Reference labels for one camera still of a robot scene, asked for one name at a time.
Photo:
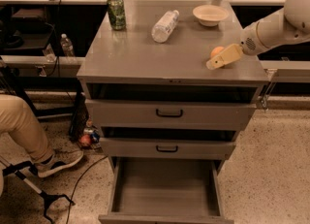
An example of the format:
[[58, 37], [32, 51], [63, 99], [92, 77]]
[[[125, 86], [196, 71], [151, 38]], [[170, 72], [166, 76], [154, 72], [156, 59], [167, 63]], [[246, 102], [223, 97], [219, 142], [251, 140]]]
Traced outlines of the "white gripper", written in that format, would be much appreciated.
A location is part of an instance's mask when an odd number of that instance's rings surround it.
[[206, 62], [209, 70], [215, 70], [224, 67], [239, 60], [243, 52], [247, 55], [257, 55], [262, 51], [262, 44], [257, 34], [258, 23], [253, 22], [245, 27], [240, 34], [240, 45], [231, 44], [219, 52], [217, 55], [210, 57]]

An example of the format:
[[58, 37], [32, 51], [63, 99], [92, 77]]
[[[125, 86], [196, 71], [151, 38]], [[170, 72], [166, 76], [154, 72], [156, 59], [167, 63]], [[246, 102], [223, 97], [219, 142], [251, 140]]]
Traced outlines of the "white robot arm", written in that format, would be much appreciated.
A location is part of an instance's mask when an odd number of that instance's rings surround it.
[[209, 70], [239, 60], [243, 54], [258, 55], [283, 45], [310, 40], [310, 0], [286, 0], [284, 7], [245, 27], [240, 42], [221, 49], [206, 62]]

